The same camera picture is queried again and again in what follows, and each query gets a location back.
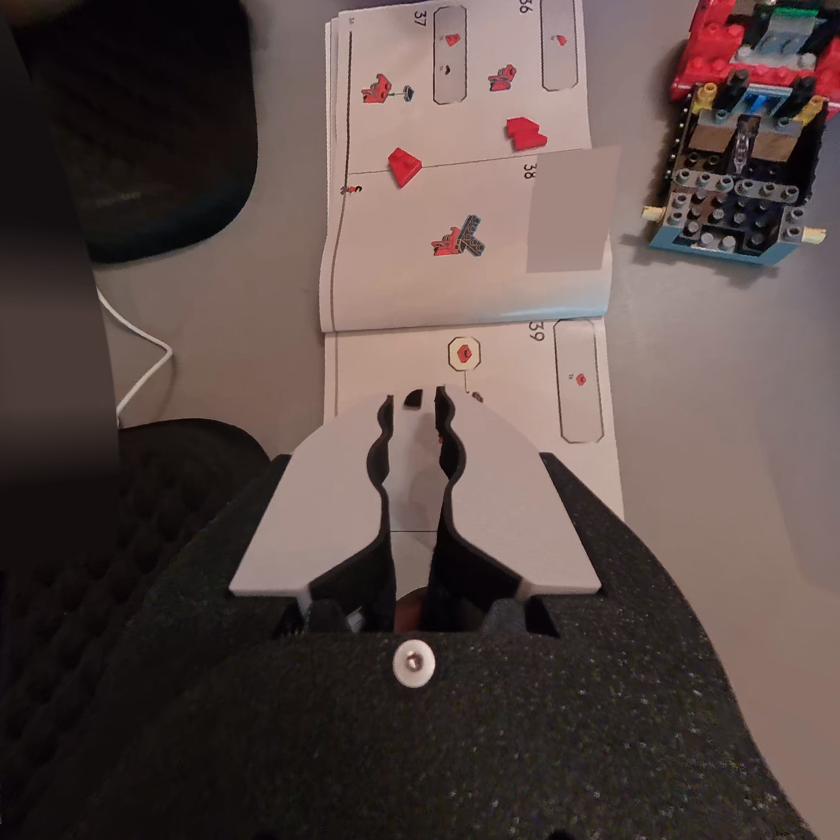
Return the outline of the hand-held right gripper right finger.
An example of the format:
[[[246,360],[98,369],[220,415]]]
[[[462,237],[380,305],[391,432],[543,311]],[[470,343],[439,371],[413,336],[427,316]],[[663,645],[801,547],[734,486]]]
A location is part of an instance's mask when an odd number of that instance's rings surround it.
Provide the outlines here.
[[[466,599],[588,595],[601,581],[539,451],[465,392],[439,386],[448,483],[430,578]]]

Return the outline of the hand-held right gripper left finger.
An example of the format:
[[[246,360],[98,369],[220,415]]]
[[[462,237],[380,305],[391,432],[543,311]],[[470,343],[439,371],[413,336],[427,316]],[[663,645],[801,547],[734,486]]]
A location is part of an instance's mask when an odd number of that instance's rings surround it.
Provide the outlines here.
[[[389,473],[393,395],[363,400],[291,454],[229,584],[235,595],[371,603],[393,583]]]

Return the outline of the white lego instruction booklet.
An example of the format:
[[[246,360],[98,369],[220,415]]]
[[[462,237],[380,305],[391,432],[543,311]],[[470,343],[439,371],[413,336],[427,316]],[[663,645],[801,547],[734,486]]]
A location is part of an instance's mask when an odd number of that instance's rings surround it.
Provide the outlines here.
[[[436,540],[438,385],[488,403],[624,518],[604,324],[617,161],[592,151],[582,2],[350,9],[324,51],[324,420],[394,396],[398,594],[425,584]],[[516,151],[516,117],[547,144]],[[423,164],[403,189],[395,148]]]

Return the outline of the red lego wedge plate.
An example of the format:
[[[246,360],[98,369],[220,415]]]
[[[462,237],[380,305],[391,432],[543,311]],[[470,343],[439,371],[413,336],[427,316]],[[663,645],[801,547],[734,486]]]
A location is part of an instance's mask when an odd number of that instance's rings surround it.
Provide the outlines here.
[[[423,168],[422,162],[402,148],[395,148],[387,162],[395,183],[403,189]]]

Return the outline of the red and black lego car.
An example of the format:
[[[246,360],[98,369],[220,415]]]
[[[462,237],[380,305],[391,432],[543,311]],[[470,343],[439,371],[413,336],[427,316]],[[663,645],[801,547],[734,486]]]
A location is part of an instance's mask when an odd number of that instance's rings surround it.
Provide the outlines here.
[[[806,212],[839,110],[838,2],[699,2],[669,97],[651,247],[773,266],[823,242]]]

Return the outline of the black quilted wrist rest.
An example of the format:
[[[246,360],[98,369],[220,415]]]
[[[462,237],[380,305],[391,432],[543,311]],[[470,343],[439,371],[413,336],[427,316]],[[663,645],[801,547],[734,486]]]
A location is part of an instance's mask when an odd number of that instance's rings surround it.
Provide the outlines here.
[[[90,1],[15,31],[91,262],[215,236],[255,182],[249,16],[239,1]]]
[[[20,836],[49,788],[152,584],[270,462],[211,419],[123,428],[118,441],[104,546],[2,573],[2,838]]]

